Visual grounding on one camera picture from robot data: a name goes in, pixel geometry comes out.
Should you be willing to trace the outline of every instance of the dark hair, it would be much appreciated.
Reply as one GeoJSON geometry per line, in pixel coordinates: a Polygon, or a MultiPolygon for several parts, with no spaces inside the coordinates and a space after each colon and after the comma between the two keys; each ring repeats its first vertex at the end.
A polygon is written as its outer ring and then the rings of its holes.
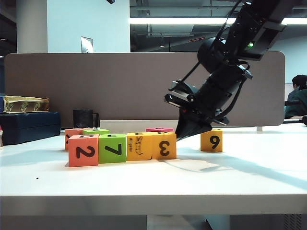
{"type": "Polygon", "coordinates": [[[293,79],[292,79],[292,84],[294,86],[297,85],[299,86],[298,90],[304,90],[307,89],[307,75],[296,75],[293,79]]]}

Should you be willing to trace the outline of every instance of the number block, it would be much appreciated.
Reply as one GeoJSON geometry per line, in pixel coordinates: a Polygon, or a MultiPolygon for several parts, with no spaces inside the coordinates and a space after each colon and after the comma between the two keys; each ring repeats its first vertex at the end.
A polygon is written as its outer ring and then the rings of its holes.
{"type": "Polygon", "coordinates": [[[84,129],[82,134],[109,134],[110,130],[108,129],[84,129]]]}
{"type": "Polygon", "coordinates": [[[69,167],[98,165],[98,134],[69,138],[69,167]]]}
{"type": "Polygon", "coordinates": [[[173,132],[173,128],[167,128],[167,127],[152,127],[152,128],[146,128],[146,132],[173,132]]]}
{"type": "Polygon", "coordinates": [[[201,151],[223,152],[223,131],[213,129],[201,134],[201,151]]]}
{"type": "Polygon", "coordinates": [[[176,159],[176,134],[174,132],[152,132],[152,159],[176,159]]]}
{"type": "Polygon", "coordinates": [[[99,142],[99,163],[126,162],[126,135],[101,134],[99,142]]]}
{"type": "Polygon", "coordinates": [[[153,154],[152,133],[127,133],[127,160],[150,160],[153,154]]]}
{"type": "Polygon", "coordinates": [[[65,150],[68,150],[68,139],[73,135],[81,135],[83,134],[83,130],[87,130],[90,128],[70,128],[65,130],[65,150]]]}

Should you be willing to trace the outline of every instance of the green block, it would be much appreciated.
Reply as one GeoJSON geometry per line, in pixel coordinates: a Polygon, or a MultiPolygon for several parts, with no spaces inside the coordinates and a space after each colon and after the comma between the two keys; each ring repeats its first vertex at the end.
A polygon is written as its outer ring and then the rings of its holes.
{"type": "Polygon", "coordinates": [[[83,134],[109,134],[110,130],[108,129],[84,129],[83,134]]]}
{"type": "Polygon", "coordinates": [[[98,144],[99,164],[126,162],[126,134],[101,134],[98,144]]]}

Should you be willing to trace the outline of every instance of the green led light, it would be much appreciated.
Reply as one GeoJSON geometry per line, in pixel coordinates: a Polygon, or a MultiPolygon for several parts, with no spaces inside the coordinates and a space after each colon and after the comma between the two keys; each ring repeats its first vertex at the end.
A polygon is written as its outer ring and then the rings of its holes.
{"type": "Polygon", "coordinates": [[[253,47],[254,46],[254,43],[253,42],[250,42],[249,44],[248,44],[248,47],[253,47]]]}

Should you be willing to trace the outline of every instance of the black number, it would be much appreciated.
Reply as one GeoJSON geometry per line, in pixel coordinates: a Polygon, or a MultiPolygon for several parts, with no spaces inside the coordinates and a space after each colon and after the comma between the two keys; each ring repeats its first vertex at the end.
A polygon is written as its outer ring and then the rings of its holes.
{"type": "Polygon", "coordinates": [[[110,151],[112,153],[115,153],[115,154],[121,156],[121,144],[118,144],[118,150],[113,149],[113,148],[111,148],[109,146],[105,146],[105,150],[108,150],[108,151],[110,151]]]}
{"type": "Polygon", "coordinates": [[[164,152],[164,150],[166,150],[165,147],[163,147],[163,144],[166,144],[167,146],[169,146],[169,142],[164,140],[164,141],[161,141],[160,144],[159,144],[159,147],[160,147],[160,154],[164,157],[166,157],[168,154],[169,154],[169,151],[167,152],[164,152]]]}
{"type": "Polygon", "coordinates": [[[220,143],[220,138],[218,136],[210,137],[210,142],[213,144],[212,149],[215,149],[220,143]]]}
{"type": "Polygon", "coordinates": [[[76,149],[77,158],[80,158],[80,153],[82,153],[86,157],[92,157],[92,156],[95,155],[95,149],[92,146],[88,146],[87,149],[90,150],[91,152],[88,153],[88,152],[84,151],[83,149],[81,149],[80,147],[77,147],[77,149],[76,149]]]}
{"type": "Polygon", "coordinates": [[[91,138],[93,137],[94,135],[81,135],[79,136],[79,138],[91,138]]]}
{"type": "MultiPolygon", "coordinates": [[[[68,134],[66,134],[66,137],[69,139],[70,136],[68,134]]],[[[66,144],[68,144],[68,140],[66,141],[66,144]]]]}

